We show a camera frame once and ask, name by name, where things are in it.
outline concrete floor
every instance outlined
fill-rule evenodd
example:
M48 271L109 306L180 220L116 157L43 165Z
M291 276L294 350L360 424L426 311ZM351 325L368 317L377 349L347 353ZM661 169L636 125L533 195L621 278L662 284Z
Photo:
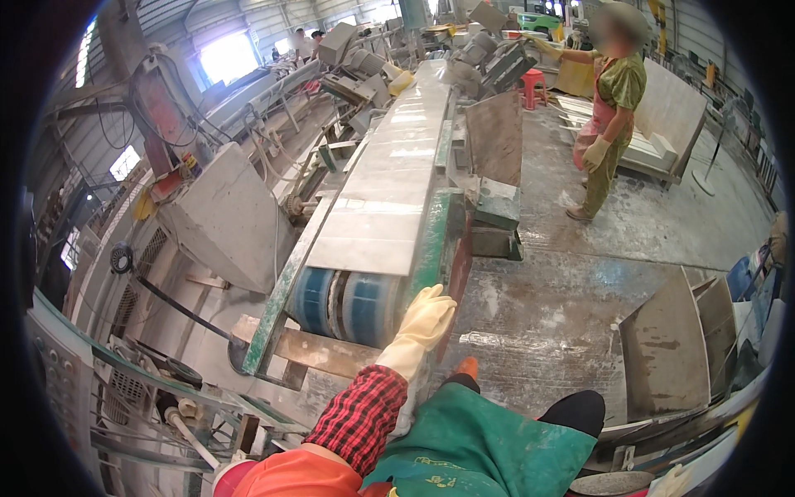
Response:
M715 147L705 131L681 185L666 192L656 180L621 171L596 219L576 222L564 208L584 198L583 174L572 164L572 137L562 124L552 108L524 112L519 234L525 260L475 259L433 382L474 355L483 395L500 405L539 416L566 394L592 388L607 400L607 425L617 425L626 419L626 394L616 324L679 264L691 283L728 271L767 236L773 212L753 176L723 151L710 176L717 195L695 185L690 169L706 167ZM207 272L197 265L186 271ZM174 297L192 308L201 293L201 285L184 282ZM242 313L261 316L267 300L236 288L213 288L205 298L201 316L226 330ZM181 342L181 360L207 381L266 398L305 425L348 383L310 370L296 393L239 376L223 339L182 316L169 320L162 329L179 330L180 338L153 336L152 345L173 353Z

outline white marble slab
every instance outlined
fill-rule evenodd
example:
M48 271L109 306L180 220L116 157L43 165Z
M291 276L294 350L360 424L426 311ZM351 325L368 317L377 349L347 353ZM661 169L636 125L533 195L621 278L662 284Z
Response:
M306 265L407 276L433 175L450 86L426 60L417 84L373 132L309 252Z

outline rubber glove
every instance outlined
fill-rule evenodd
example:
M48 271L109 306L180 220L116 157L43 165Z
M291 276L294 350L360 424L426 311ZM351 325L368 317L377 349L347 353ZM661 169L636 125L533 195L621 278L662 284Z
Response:
M602 135L596 137L593 145L589 146L585 153L583 153L583 168L588 171L588 174L596 171L604 160L607 149L610 148L613 142L609 142L602 138Z
M423 288L414 298L392 343L375 361L396 371L410 382L417 374L425 353L441 340L452 321L456 301L443 296L442 285Z
M563 50L551 46L547 40L536 37L529 37L529 39L533 42L533 45L536 46L536 49L544 55L548 55L555 60L559 60L563 56Z
M690 484L691 468L682 469L681 464L671 468L654 486L647 497L681 497Z

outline person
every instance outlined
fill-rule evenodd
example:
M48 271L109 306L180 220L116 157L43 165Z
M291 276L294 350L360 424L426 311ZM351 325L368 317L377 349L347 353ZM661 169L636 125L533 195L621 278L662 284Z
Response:
M604 204L619 159L632 140L633 113L646 89L646 70L638 50L646 42L649 23L640 10L623 2L603 4L589 29L596 50L561 50L532 38L539 51L558 60L594 64L593 116L577 134L574 164L585 170L587 192L580 206L566 214L590 221Z
M603 427L604 400L591 390L533 420L481 397L467 357L419 406L408 434L386 443L424 354L452 322L456 303L441 291L420 291L394 341L328 403L299 448L257 463L233 497L563 495Z
M312 60L315 60L317 58L317 50L320 48L320 42L323 41L326 33L323 31L312 31L310 36L312 37Z
M292 48L296 51L295 63L302 61L306 64L309 57L312 56L312 49L310 47L309 38L304 35L304 28L296 29L296 32L290 38Z
M505 26L502 27L503 29L507 29L509 31L518 31L521 29L519 26L518 21L518 14L515 12L511 12L508 14L508 20L505 22Z

